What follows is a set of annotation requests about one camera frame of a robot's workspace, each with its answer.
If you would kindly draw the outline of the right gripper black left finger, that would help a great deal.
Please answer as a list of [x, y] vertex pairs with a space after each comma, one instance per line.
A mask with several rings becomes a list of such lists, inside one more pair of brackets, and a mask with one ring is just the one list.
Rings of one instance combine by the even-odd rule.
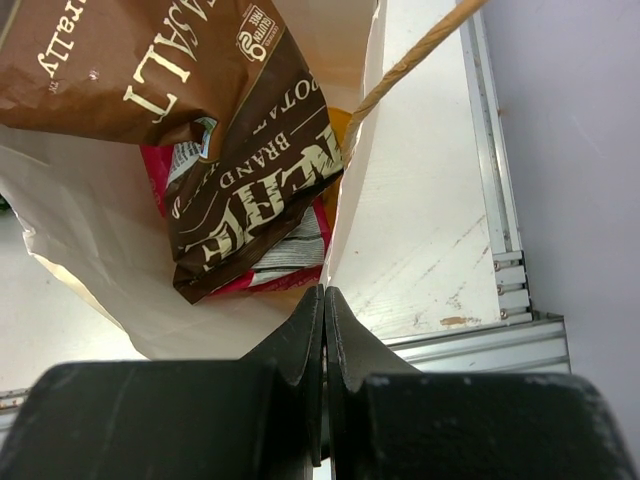
[[67, 363], [34, 385], [5, 479], [309, 479], [321, 462], [324, 290], [238, 360]]

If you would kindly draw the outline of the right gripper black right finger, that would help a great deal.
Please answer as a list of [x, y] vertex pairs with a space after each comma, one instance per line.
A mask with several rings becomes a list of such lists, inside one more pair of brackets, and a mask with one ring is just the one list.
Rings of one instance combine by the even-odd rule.
[[336, 479], [635, 479], [600, 392], [556, 373], [424, 373], [325, 292]]

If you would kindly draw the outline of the pink snack bag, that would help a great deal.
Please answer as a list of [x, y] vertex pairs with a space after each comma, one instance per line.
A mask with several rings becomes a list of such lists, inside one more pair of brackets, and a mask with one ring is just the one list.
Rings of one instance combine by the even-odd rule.
[[[155, 203], [166, 214], [164, 194], [168, 182], [198, 159], [199, 147], [142, 146], [140, 153]], [[251, 269], [214, 291], [216, 295], [250, 291], [282, 291], [319, 279], [335, 224], [337, 194], [326, 191], [316, 198], [298, 227], [274, 246]]]

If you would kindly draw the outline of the white paper bag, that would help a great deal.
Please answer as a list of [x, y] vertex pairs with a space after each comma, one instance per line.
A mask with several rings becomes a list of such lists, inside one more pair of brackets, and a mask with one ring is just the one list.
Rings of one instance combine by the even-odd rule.
[[[281, 1], [328, 103], [354, 112], [451, 1]], [[381, 98], [361, 123], [322, 265], [382, 340], [497, 321], [481, 178], [482, 120], [470, 90], [474, 16]], [[27, 252], [79, 294], [67, 328], [110, 323], [142, 355], [237, 358], [292, 312], [300, 289], [212, 296], [172, 287], [168, 232], [133, 146], [3, 129], [1, 191]]]

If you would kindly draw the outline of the orange Lot 100 gummy bag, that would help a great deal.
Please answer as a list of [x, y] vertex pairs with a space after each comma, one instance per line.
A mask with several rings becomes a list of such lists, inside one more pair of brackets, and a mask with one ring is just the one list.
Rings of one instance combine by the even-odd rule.
[[[342, 146], [345, 138], [346, 129], [352, 115], [338, 108], [329, 107], [328, 114], [330, 124], [338, 141], [338, 145]], [[339, 177], [329, 188], [322, 194], [322, 203], [328, 224], [334, 228], [337, 214], [337, 205], [340, 192], [340, 184], [342, 177]]]

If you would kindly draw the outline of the brown Kettle chips bag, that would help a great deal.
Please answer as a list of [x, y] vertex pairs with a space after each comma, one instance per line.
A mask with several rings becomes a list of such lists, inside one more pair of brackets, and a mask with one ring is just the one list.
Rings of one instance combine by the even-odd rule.
[[270, 1], [5, 1], [1, 124], [44, 164], [52, 140], [170, 148], [173, 285], [191, 303], [248, 272], [343, 168]]

